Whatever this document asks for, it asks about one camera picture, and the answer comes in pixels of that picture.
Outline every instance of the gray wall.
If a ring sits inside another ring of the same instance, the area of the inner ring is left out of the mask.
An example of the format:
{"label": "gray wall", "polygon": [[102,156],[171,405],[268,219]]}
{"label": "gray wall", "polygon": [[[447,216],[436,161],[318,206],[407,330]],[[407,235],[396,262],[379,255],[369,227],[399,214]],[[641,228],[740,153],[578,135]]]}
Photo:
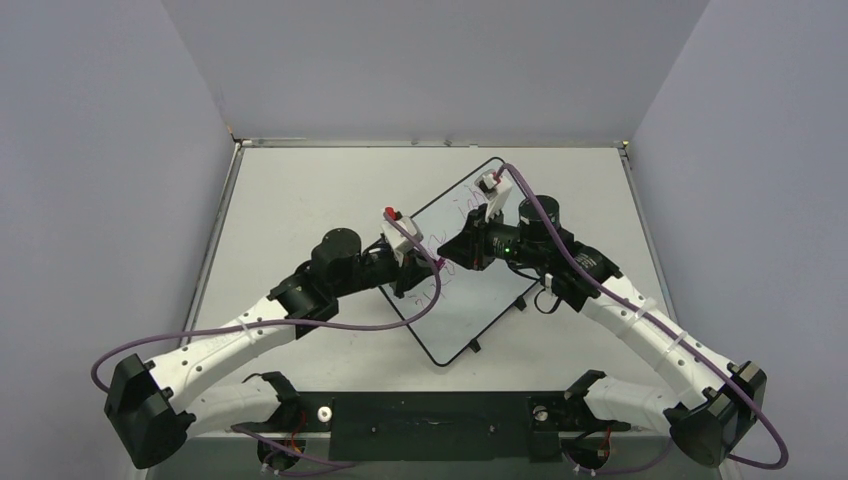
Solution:
{"label": "gray wall", "polygon": [[609,144],[707,0],[163,0],[237,137]]}
{"label": "gray wall", "polygon": [[0,65],[0,476],[122,478],[88,368],[181,326],[232,142],[156,0],[2,2]]}
{"label": "gray wall", "polygon": [[[769,376],[787,469],[845,478],[848,2],[713,0],[632,142],[683,326]],[[775,460],[758,429],[738,449]]]}

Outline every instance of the white tabletop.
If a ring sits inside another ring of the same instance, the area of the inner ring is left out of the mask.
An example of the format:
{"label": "white tabletop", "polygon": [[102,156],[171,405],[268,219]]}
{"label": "white tabletop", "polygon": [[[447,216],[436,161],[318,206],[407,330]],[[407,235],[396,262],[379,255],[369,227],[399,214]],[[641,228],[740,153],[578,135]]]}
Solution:
{"label": "white tabletop", "polygon": [[[388,205],[413,212],[485,160],[516,165],[537,194],[559,200],[563,227],[616,262],[665,310],[657,274],[618,152],[613,148],[247,148],[210,270],[196,329],[219,326],[309,258],[324,233],[379,234]],[[377,290],[340,300],[332,321],[390,323]],[[447,367],[434,365],[406,328],[318,329],[234,372],[278,370],[301,391],[562,390],[589,369],[661,385],[604,328],[562,305],[554,315],[511,310]]]}

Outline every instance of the metal bolt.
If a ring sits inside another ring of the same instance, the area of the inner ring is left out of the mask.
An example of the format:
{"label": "metal bolt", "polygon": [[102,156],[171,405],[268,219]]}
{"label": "metal bolt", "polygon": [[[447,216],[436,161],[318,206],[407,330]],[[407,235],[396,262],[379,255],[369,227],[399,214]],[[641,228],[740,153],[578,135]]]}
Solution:
{"label": "metal bolt", "polygon": [[333,411],[330,410],[330,407],[321,407],[318,409],[318,420],[327,423],[330,419],[333,418]]}
{"label": "metal bolt", "polygon": [[536,406],[533,409],[533,418],[535,418],[537,422],[544,422],[548,419],[548,409],[543,405]]}

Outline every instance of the white cable tie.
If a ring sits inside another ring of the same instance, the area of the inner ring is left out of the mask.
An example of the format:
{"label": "white cable tie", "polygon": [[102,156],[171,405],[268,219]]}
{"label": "white cable tie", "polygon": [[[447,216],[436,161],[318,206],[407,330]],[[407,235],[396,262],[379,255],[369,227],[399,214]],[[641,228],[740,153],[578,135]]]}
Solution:
{"label": "white cable tie", "polygon": [[616,334],[616,337],[618,337],[618,338],[623,337],[624,334],[626,334],[627,332],[630,331],[631,328],[633,328],[633,325],[635,325],[636,322],[641,320],[642,317],[646,313],[648,313],[648,310],[651,310],[656,305],[657,305],[657,301],[654,300],[651,297],[648,297],[648,299],[645,300],[645,303],[643,303],[642,306],[639,307],[639,310],[636,310],[636,312],[630,314],[630,318],[627,319],[627,322],[625,322],[624,326],[621,328],[621,330],[618,331],[618,333]]}
{"label": "white cable tie", "polygon": [[253,338],[253,334],[250,332],[250,329],[247,328],[247,324],[245,324],[240,317],[236,317],[236,322],[241,325],[241,328],[244,329],[244,334],[247,335],[247,338],[250,340],[250,345],[256,345],[256,339]]}
{"label": "white cable tie", "polygon": [[660,355],[660,358],[657,360],[657,363],[654,365],[654,371],[657,371],[657,369],[660,368],[660,365],[662,365],[662,362],[663,362],[663,360],[665,360],[665,357],[667,357],[668,354],[671,353],[671,351],[674,350],[674,348],[677,347],[680,344],[680,342],[682,342],[683,339],[688,337],[688,336],[689,336],[689,334],[686,333],[686,330],[680,331],[680,335],[678,335],[670,344],[668,344],[668,347]]}

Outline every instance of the handwriting on whiteboard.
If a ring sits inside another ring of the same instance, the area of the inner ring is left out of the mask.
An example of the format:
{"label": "handwriting on whiteboard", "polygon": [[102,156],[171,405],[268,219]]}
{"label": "handwriting on whiteboard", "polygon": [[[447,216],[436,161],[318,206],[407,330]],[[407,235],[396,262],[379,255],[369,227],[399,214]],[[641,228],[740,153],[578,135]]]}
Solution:
{"label": "handwriting on whiteboard", "polygon": [[[453,204],[456,207],[456,211],[462,217],[463,222],[465,221],[468,212],[476,209],[480,205],[486,203],[486,197],[475,187],[472,187],[467,184],[463,184],[462,187],[464,189],[463,193],[467,193],[467,195],[461,195],[462,198],[453,199]],[[427,253],[430,254],[433,258],[439,258],[439,254],[437,253],[439,247],[445,244],[448,241],[448,233],[445,230],[442,230],[441,234],[431,234],[427,241],[424,242],[424,248],[427,250]],[[456,275],[456,264],[451,262],[450,260],[446,260],[445,264],[442,266],[441,271],[439,271],[439,278],[442,279],[442,291],[440,293],[440,297],[442,299],[447,298],[445,295],[445,287],[450,284],[453,277]],[[413,293],[409,295],[415,305],[419,306],[423,309],[427,304],[433,301],[433,297],[436,295],[436,282],[430,281],[428,285],[425,286],[424,291],[420,293]]]}
{"label": "handwriting on whiteboard", "polygon": [[465,203],[463,203],[461,199],[455,198],[453,199],[453,203],[456,205],[456,210],[462,216],[462,219],[464,221],[465,217],[468,215],[468,212],[486,203],[486,197],[477,188],[472,188],[465,184],[462,185],[462,188],[464,188],[468,192],[468,195],[470,195],[470,197],[465,199]]}

